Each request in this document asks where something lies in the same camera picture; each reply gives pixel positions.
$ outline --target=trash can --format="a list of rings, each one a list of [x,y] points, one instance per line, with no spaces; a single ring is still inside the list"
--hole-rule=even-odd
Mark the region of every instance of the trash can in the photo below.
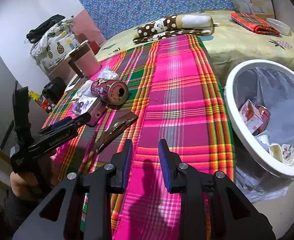
[[[247,99],[265,106],[271,113],[266,128],[270,142],[294,145],[294,72],[269,60],[242,62],[228,75],[224,98],[233,130],[243,145],[241,153],[236,148],[238,186],[251,201],[280,196],[277,192],[294,179],[294,167],[263,148],[242,121],[239,108]]]

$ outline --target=human hand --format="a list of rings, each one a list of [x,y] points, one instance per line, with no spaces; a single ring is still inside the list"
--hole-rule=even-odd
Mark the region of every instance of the human hand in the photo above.
[[[38,161],[42,175],[51,188],[58,184],[59,167],[50,158],[55,153],[56,151],[54,150],[51,154],[43,156]],[[40,190],[38,181],[32,172],[12,172],[10,183],[13,193],[22,200],[40,201],[45,197],[45,193]]]

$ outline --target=floor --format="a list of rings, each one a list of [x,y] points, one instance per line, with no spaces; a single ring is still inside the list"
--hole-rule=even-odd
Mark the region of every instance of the floor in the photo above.
[[[254,206],[268,217],[276,239],[282,237],[294,222],[294,182],[285,196],[273,200],[257,201]]]

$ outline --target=soda can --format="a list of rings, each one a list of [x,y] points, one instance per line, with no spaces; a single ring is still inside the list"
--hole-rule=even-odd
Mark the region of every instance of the soda can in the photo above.
[[[258,134],[262,133],[263,131],[265,131],[265,129],[268,125],[269,119],[270,119],[270,112],[267,110],[266,107],[257,106],[256,108],[258,109],[258,111],[260,112],[260,114],[262,116],[263,124],[260,127],[258,127],[258,129],[255,131],[254,135],[258,135]]]
[[[127,85],[116,79],[98,78],[91,85],[91,94],[110,105],[122,105],[128,98]]]

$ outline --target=blue patterned fabric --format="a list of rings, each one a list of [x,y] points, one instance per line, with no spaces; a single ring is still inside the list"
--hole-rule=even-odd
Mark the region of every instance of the blue patterned fabric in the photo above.
[[[172,14],[235,10],[231,0],[79,0],[106,39]]]

